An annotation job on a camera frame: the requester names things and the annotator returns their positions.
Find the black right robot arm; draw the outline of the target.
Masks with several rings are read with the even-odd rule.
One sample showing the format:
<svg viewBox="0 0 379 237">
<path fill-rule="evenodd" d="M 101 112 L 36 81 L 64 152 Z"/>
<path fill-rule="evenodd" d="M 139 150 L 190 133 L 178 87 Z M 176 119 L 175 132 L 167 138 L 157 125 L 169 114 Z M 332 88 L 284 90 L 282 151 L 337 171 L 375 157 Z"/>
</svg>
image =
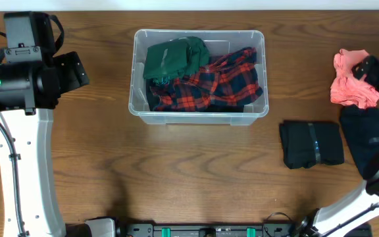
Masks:
<svg viewBox="0 0 379 237">
<path fill-rule="evenodd" d="M 341 51 L 335 61 L 344 75 L 379 93 L 378 58 L 365 51 Z M 340 124 L 363 181 L 338 202 L 304 218 L 296 228 L 297 236 L 345 236 L 379 216 L 379 110 L 345 106 Z"/>
</svg>

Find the dark green garment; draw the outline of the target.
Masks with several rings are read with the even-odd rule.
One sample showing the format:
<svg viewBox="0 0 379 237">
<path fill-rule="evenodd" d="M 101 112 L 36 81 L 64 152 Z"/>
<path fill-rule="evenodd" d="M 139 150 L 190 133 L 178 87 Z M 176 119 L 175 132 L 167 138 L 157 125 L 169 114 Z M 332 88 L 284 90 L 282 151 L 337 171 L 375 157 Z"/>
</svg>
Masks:
<svg viewBox="0 0 379 237">
<path fill-rule="evenodd" d="M 143 78 L 167 84 L 175 78 L 195 74 L 209 63 L 209 58 L 204 41 L 194 36 L 152 45 L 147 50 Z"/>
</svg>

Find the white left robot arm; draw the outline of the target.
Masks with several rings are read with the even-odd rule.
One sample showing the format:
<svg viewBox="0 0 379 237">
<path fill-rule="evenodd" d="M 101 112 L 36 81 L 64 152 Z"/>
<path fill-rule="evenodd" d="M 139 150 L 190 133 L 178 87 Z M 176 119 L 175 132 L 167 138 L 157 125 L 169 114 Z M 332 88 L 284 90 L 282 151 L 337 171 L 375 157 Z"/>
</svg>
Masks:
<svg viewBox="0 0 379 237">
<path fill-rule="evenodd" d="M 4 15 L 7 46 L 0 49 L 0 170 L 5 236 L 90 236 L 87 224 L 66 224 L 57 203 L 51 132 L 63 93 L 89 78 L 76 52 L 60 54 L 56 16 Z"/>
</svg>

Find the pink garment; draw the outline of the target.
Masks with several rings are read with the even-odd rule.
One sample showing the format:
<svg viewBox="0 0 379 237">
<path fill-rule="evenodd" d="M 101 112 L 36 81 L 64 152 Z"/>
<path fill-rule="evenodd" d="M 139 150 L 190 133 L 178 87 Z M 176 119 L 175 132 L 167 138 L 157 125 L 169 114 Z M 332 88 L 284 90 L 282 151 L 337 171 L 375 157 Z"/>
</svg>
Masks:
<svg viewBox="0 0 379 237">
<path fill-rule="evenodd" d="M 361 63 L 369 53 L 362 50 L 348 51 L 340 49 L 334 55 L 334 68 L 336 77 L 330 86 L 330 101 L 343 106 L 356 105 L 360 109 L 376 107 L 379 100 L 379 92 L 375 87 L 365 82 L 362 76 L 356 79 L 352 69 Z"/>
</svg>

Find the red plaid flannel shirt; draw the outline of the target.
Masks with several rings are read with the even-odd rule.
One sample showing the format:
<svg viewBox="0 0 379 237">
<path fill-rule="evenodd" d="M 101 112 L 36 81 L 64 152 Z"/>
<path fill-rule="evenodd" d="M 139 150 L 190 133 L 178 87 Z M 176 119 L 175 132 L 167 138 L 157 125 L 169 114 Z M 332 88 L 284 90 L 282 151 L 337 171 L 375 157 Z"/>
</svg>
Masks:
<svg viewBox="0 0 379 237">
<path fill-rule="evenodd" d="M 263 94 L 258 83 L 257 50 L 245 47 L 218 58 L 195 74 L 162 84 L 152 82 L 151 110 L 156 112 L 238 113 Z"/>
</svg>

